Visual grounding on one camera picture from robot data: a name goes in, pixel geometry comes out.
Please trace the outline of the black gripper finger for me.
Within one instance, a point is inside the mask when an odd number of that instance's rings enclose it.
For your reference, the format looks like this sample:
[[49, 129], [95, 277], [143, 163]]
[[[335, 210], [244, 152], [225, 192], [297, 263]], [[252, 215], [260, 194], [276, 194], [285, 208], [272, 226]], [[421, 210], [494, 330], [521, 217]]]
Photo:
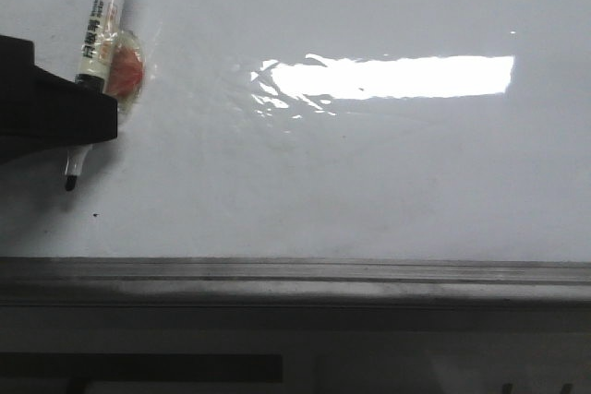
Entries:
[[1, 162], [117, 138], [117, 102], [35, 65], [34, 43], [1, 37]]

